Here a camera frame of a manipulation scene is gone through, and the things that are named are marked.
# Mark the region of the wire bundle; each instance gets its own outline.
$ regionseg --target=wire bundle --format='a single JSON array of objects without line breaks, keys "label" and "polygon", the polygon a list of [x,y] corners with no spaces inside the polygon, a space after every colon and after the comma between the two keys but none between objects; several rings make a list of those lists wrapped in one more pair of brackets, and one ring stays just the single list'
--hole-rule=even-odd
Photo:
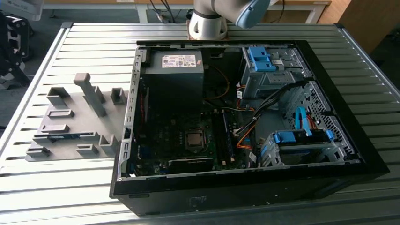
[{"label": "wire bundle", "polygon": [[318,128],[318,125],[315,124],[315,121],[314,121],[311,115],[307,115],[307,119],[309,119],[309,121],[310,121],[311,129],[319,129],[319,128]]},{"label": "wire bundle", "polygon": [[263,100],[263,102],[261,103],[259,107],[255,109],[251,121],[235,131],[235,134],[238,135],[247,128],[250,128],[249,131],[247,131],[247,133],[242,137],[241,141],[238,142],[238,145],[237,145],[238,148],[253,149],[251,146],[242,145],[242,142],[243,142],[246,136],[251,133],[251,131],[254,130],[254,128],[257,126],[258,120],[259,120],[259,118],[262,116],[262,110],[263,109],[269,109],[273,105],[275,105],[278,103],[278,101],[279,101],[282,95],[286,93],[286,91],[289,91],[290,89],[293,89],[295,87],[303,86],[305,84],[306,84],[306,82],[298,82],[298,83],[293,83],[293,84],[286,85],[282,89],[277,90]]}]

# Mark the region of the floor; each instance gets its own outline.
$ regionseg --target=floor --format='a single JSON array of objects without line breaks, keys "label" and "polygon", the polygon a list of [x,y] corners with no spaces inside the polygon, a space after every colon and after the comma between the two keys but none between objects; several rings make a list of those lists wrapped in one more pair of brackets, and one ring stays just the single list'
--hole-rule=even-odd
[{"label": "floor", "polygon": [[[63,22],[81,23],[138,23],[138,12],[133,9],[115,10],[57,10],[55,18],[50,18],[53,11],[45,10],[42,20],[31,22],[31,26],[37,31],[31,38],[31,47],[35,52],[33,60],[26,63],[26,74],[35,75],[42,64],[42,60],[47,54],[47,50],[57,37]],[[186,22],[186,10],[173,10],[177,22]],[[151,23],[159,22],[154,11],[149,11]],[[400,41],[393,41],[391,38],[383,40],[381,46],[371,54],[373,59],[378,62],[383,72],[390,77],[398,87],[400,87],[399,64],[400,64]],[[27,88],[13,86],[10,90],[0,90],[0,127],[7,126],[14,112],[19,106]]]}]

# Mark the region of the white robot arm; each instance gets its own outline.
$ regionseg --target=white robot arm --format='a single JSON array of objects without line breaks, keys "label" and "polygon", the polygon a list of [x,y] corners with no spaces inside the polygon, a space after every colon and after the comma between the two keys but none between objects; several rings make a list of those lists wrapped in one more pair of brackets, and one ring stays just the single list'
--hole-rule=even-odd
[{"label": "white robot arm", "polygon": [[197,40],[218,40],[227,36],[227,21],[249,29],[262,20],[271,0],[195,0],[190,35]]},{"label": "white robot arm", "polygon": [[[227,20],[247,29],[255,26],[270,4],[278,0],[195,0],[190,35],[198,40],[225,39]],[[0,9],[30,20],[41,20],[45,0],[0,0]]]}]

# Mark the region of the aluminum table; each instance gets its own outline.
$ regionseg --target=aluminum table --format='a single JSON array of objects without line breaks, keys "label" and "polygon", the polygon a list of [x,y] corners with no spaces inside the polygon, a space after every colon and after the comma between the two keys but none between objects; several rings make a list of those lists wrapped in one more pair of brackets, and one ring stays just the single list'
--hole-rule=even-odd
[{"label": "aluminum table", "polygon": [[375,181],[325,199],[186,214],[138,217],[110,199],[114,159],[27,162],[26,150],[47,111],[51,87],[81,91],[77,72],[102,91],[129,90],[137,40],[187,39],[185,24],[63,25],[0,141],[0,223],[18,224],[399,224],[400,94],[346,29],[334,25],[230,26],[231,39],[302,39],[329,71],[390,166]]}]

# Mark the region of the wooden table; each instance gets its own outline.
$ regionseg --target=wooden table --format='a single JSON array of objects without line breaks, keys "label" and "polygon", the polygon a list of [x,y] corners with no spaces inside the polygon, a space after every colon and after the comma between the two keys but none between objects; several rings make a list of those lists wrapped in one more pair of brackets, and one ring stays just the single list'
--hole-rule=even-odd
[{"label": "wooden table", "polygon": [[[154,0],[154,3],[159,9],[166,9],[161,0]],[[169,0],[169,3],[173,9],[194,8],[194,0]],[[283,1],[281,0],[270,6],[269,10],[273,11],[270,17],[279,17],[282,4]],[[286,12],[302,11],[307,17],[303,19],[303,17],[287,15],[293,19],[282,20],[282,22],[317,23],[326,6],[330,4],[331,0],[286,0]],[[141,23],[149,23],[147,10],[153,9],[153,5],[151,0],[46,0],[45,9],[137,9]],[[263,22],[271,20],[266,15]]]}]

